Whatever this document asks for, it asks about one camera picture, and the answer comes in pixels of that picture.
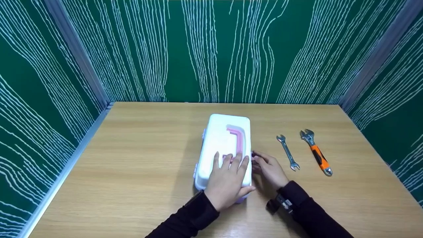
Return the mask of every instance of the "orange and black handle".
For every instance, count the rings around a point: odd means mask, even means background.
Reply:
[[[316,161],[319,164],[320,168],[323,170],[324,174],[326,174],[327,176],[332,176],[332,169],[330,168],[329,163],[323,156],[319,147],[317,145],[312,145],[310,149],[311,152],[313,152],[314,158],[316,158]]]

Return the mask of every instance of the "left hand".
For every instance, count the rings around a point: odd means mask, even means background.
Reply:
[[[214,155],[213,170],[204,193],[218,212],[255,190],[254,186],[241,187],[250,160],[245,156],[241,163],[241,157],[242,154],[238,153],[229,167],[232,159],[232,154],[229,154],[219,168],[219,152]]]

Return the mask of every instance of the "orange handle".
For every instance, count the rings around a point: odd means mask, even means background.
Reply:
[[[326,158],[321,153],[319,147],[317,145],[313,145],[310,147],[311,151],[313,152],[314,158],[316,158],[317,163],[319,164],[322,170],[329,168],[329,163],[327,162]]]

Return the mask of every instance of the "metal wrench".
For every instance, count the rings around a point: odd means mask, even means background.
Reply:
[[[298,168],[299,170],[299,165],[294,161],[294,158],[292,157],[291,152],[289,152],[288,146],[286,145],[285,136],[276,136],[276,139],[282,144],[282,147],[288,156],[289,162],[291,163],[291,169],[296,171],[295,168]]]
[[[320,169],[324,172],[326,176],[332,176],[333,172],[327,162],[326,158],[323,156],[322,152],[320,151],[319,147],[317,147],[316,143],[314,143],[314,132],[309,129],[305,129],[304,131],[299,132],[301,139],[305,140],[308,145],[310,146],[311,152],[314,155],[317,163],[319,164]]]

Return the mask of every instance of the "pink handle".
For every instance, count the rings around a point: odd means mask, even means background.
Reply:
[[[236,135],[236,152],[242,153],[242,151],[244,150],[244,148],[243,148],[244,138],[242,136],[242,132],[237,130],[237,129],[232,129],[232,128],[226,128],[226,130],[228,130],[230,134]]]

